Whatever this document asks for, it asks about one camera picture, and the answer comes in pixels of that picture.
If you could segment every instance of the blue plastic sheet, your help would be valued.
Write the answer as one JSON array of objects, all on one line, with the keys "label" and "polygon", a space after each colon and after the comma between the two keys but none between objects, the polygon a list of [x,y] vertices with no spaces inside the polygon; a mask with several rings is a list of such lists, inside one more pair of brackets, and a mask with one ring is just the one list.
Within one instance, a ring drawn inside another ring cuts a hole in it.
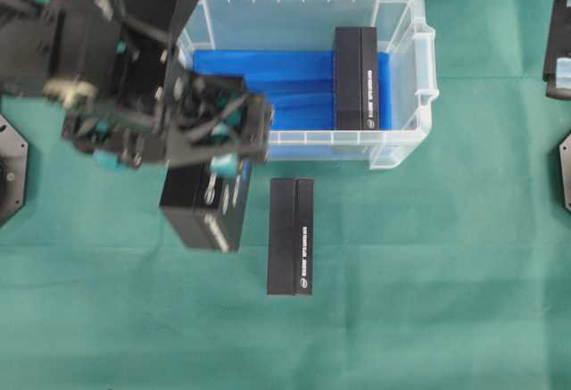
[{"label": "blue plastic sheet", "polygon": [[[334,129],[333,53],[196,51],[194,69],[205,75],[244,76],[276,109],[273,129]],[[389,55],[379,53],[381,127],[391,128]]]}]

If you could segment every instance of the black metal bracket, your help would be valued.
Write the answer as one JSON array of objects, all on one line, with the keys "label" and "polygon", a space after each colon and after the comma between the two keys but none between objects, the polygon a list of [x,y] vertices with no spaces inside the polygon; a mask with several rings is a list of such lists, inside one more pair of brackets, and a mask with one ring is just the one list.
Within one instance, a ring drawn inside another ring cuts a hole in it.
[{"label": "black metal bracket", "polygon": [[571,212],[571,134],[559,145],[565,208]]},{"label": "black metal bracket", "polygon": [[28,142],[0,115],[0,226],[25,202]]}]

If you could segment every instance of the screw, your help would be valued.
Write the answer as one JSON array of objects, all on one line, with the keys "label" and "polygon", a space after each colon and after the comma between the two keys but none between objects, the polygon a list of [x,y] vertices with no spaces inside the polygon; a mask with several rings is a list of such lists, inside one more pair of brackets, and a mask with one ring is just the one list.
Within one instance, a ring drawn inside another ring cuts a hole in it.
[{"label": "screw", "polygon": [[185,81],[182,80],[182,78],[178,77],[177,80],[175,81],[175,86],[172,90],[172,94],[174,95],[175,100],[180,101],[184,92],[185,92]]},{"label": "screw", "polygon": [[161,100],[162,94],[163,94],[162,87],[158,87],[157,91],[154,93],[154,98],[156,98],[157,100]]}]

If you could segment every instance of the black rectangular box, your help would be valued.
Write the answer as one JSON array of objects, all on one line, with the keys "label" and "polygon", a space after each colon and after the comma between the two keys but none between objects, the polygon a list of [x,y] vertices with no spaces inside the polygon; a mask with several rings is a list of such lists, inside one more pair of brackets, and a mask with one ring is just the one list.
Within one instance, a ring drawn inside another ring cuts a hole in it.
[{"label": "black rectangular box", "polygon": [[235,178],[206,164],[169,169],[161,209],[188,248],[236,252],[240,246],[252,164]]},{"label": "black rectangular box", "polygon": [[335,29],[335,127],[361,130],[360,29]]},{"label": "black rectangular box", "polygon": [[313,180],[271,181],[268,295],[313,292]]},{"label": "black rectangular box", "polygon": [[377,29],[335,29],[335,127],[380,129]]}]

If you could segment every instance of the robotic arm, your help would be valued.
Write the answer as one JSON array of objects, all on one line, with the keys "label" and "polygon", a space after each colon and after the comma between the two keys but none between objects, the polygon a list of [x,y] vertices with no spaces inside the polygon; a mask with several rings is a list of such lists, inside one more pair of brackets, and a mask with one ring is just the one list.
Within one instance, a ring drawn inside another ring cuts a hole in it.
[{"label": "robotic arm", "polygon": [[272,108],[242,78],[185,69],[199,0],[0,0],[0,91],[66,111],[62,137],[120,164],[265,161]]}]

